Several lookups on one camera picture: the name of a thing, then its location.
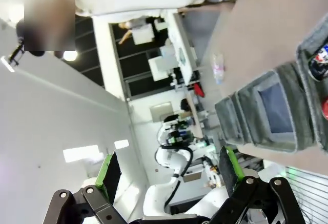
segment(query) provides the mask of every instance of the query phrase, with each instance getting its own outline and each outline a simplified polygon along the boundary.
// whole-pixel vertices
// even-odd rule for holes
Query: workbench
[[[214,31],[210,42],[212,54],[224,58],[225,80],[219,86],[222,96],[274,67],[294,61],[298,44],[327,12],[328,0],[237,0],[229,21],[216,35]],[[296,154],[251,144],[238,149],[285,166],[328,175],[328,155],[319,146]]]

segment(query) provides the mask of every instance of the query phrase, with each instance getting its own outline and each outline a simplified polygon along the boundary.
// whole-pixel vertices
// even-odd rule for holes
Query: person's arm
[[[123,38],[119,41],[118,44],[119,45],[123,44],[123,42],[126,41],[127,38],[130,37],[131,34],[132,34],[132,30],[130,29],[124,34]]]

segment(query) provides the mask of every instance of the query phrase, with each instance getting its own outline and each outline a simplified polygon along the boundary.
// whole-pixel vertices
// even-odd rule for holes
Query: black cable
[[[193,160],[193,157],[194,157],[193,150],[190,149],[189,147],[180,147],[180,146],[161,146],[161,147],[163,149],[166,149],[166,150],[186,150],[186,151],[188,151],[190,153],[190,159],[187,162],[187,165],[185,166],[184,170],[181,173],[181,177],[183,177],[185,175],[185,173],[187,172],[188,168],[190,167],[190,164],[191,164],[191,162]],[[170,203],[170,201],[174,197],[176,191],[178,190],[180,184],[181,184],[181,181],[179,180],[178,183],[177,183],[177,185],[175,186],[175,189],[171,193],[170,197],[168,198],[168,200],[166,200],[166,202],[164,204],[164,208]]]

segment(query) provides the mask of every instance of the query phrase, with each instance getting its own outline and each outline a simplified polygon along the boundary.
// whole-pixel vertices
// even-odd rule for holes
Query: rectangular ceiling light
[[[100,152],[97,145],[63,150],[65,162],[78,161],[86,158],[95,158]]]
[[[115,148],[118,150],[118,149],[128,147],[129,141],[127,139],[124,139],[124,140],[115,141],[114,144],[115,144]]]

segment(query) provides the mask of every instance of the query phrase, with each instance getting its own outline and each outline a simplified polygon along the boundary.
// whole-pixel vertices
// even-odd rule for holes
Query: fabric storage box
[[[310,114],[313,121],[315,141],[328,151],[328,121],[323,117],[321,103],[328,97],[328,79],[314,81],[308,74],[310,58],[328,43],[328,14],[315,27],[312,33],[297,48],[297,64],[302,79]]]
[[[255,146],[292,153],[313,145],[310,111],[297,72],[296,63],[288,63],[236,92]]]
[[[227,144],[244,145],[249,142],[239,110],[236,110],[236,97],[229,96],[215,105],[215,111],[220,122],[222,137]]]

